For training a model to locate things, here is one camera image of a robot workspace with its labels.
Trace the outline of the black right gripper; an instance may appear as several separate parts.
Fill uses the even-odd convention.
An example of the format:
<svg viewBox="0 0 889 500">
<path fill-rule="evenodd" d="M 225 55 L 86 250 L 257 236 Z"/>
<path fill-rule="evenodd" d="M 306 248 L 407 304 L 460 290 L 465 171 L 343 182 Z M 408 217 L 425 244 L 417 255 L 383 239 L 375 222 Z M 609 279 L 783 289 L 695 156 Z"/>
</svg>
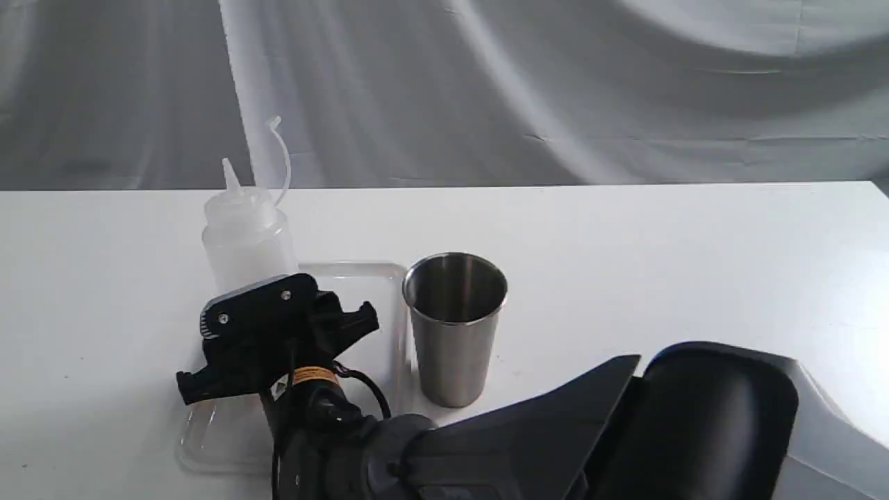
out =
<svg viewBox="0 0 889 500">
<path fill-rule="evenodd" d="M 334 358 L 378 331 L 372 304 L 343 310 L 335 292 L 298 273 L 250 285 L 209 301 L 199 316 L 206 366 L 178 372 L 187 405 L 257 394 L 301 366 Z"/>
</svg>

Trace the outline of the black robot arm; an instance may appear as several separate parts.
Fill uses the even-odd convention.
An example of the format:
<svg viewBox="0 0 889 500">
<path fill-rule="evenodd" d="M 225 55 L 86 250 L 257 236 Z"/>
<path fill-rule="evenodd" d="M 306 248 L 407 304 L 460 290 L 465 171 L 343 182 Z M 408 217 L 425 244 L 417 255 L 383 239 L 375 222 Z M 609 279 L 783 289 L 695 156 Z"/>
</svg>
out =
<svg viewBox="0 0 889 500">
<path fill-rule="evenodd" d="M 394 417 L 336 358 L 379 328 L 308 274 L 207 303 L 184 403 L 256 394 L 275 499 L 886 499 L 887 449 L 796 361 L 714 342 L 611 358 L 458 423 Z"/>
</svg>

